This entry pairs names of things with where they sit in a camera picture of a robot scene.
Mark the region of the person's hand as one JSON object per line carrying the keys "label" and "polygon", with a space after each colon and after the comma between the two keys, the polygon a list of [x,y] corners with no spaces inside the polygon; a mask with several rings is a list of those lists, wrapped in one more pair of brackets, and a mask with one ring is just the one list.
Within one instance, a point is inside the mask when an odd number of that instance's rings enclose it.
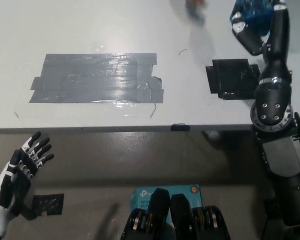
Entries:
{"label": "person's hand", "polygon": [[202,16],[205,11],[205,0],[186,0],[185,7],[187,12],[192,16]]}

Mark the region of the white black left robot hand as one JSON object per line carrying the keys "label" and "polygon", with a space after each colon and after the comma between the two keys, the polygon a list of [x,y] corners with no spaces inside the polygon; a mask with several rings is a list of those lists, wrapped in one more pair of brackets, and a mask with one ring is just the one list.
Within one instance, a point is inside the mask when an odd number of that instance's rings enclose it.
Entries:
{"label": "white black left robot hand", "polygon": [[39,169],[54,158],[50,138],[39,140],[40,131],[16,149],[0,173],[0,207],[17,217],[23,210],[32,180]]}

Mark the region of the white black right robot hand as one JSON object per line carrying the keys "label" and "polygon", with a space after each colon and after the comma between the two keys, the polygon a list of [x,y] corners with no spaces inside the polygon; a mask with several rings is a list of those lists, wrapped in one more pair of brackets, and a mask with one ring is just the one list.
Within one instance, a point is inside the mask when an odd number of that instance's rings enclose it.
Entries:
{"label": "white black right robot hand", "polygon": [[229,17],[231,31],[252,56],[263,56],[259,83],[292,81],[287,67],[290,16],[284,0],[237,0]]}

